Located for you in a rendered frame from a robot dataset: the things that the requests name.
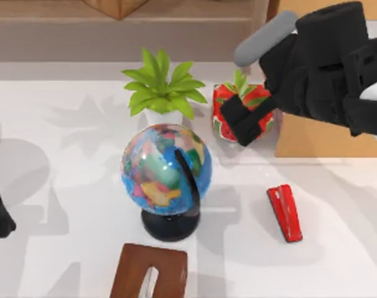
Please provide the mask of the red pot with green plant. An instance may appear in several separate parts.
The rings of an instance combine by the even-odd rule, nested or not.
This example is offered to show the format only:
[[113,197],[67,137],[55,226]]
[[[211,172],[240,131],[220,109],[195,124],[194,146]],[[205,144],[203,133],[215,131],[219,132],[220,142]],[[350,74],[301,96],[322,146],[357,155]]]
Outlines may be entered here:
[[233,95],[239,95],[242,103],[249,109],[255,109],[260,103],[265,101],[270,93],[262,84],[249,84],[247,75],[241,70],[234,73],[234,81],[230,83],[225,81],[216,84],[213,88],[213,105],[212,105],[212,127],[213,132],[223,140],[236,143],[236,137],[224,120],[220,108],[222,104]]

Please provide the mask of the tan wooden box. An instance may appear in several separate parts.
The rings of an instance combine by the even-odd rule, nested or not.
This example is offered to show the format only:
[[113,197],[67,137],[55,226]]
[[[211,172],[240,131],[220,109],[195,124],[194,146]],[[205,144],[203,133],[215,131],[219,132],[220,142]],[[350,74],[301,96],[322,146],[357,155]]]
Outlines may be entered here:
[[377,158],[377,140],[371,135],[352,137],[338,125],[274,112],[279,158]]

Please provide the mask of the green plant in white pot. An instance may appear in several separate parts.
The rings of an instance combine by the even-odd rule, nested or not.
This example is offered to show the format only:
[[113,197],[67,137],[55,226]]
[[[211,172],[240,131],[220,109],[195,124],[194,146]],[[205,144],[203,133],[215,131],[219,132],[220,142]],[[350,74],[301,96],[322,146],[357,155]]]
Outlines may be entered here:
[[190,73],[193,61],[180,62],[171,70],[170,57],[163,49],[154,55],[143,48],[141,57],[141,67],[120,71],[130,78],[124,85],[131,92],[130,116],[143,112],[149,125],[181,124],[184,118],[194,119],[192,102],[206,104],[208,101],[200,91],[205,84]]

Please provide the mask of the red stapler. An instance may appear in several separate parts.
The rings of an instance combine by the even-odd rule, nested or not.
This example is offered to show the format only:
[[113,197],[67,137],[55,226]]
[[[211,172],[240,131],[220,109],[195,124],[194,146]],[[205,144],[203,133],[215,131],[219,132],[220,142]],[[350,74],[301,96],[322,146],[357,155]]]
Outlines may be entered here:
[[287,243],[303,240],[295,197],[289,184],[267,189],[268,199]]

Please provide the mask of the colourful globe on black stand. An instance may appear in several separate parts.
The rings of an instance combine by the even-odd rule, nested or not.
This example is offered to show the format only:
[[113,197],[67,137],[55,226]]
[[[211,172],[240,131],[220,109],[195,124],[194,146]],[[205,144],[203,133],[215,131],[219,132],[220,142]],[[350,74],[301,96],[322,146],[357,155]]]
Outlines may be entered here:
[[162,242],[178,242],[196,230],[213,165],[205,142],[180,124],[154,124],[126,146],[121,178],[141,208],[145,230]]

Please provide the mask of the pale wooden cabinet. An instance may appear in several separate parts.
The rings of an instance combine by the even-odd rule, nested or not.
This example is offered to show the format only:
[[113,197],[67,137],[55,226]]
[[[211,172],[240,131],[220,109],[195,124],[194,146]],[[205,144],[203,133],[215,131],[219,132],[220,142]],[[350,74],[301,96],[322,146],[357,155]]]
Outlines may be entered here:
[[82,0],[0,0],[0,62],[227,62],[261,26],[268,0],[148,0],[115,20]]

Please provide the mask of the wooden angular block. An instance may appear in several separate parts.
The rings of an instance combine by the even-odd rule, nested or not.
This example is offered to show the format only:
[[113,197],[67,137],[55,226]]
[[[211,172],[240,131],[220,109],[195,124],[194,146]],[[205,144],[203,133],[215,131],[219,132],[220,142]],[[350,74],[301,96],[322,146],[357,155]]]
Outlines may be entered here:
[[81,0],[85,5],[111,17],[115,20],[122,20],[135,12],[149,0]]

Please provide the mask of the brown wooden slotted block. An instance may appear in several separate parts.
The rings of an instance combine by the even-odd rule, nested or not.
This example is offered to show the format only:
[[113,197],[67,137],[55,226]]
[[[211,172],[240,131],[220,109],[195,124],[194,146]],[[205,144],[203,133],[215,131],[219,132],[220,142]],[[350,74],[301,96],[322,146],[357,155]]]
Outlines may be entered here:
[[184,298],[188,256],[180,250],[126,243],[110,298]]

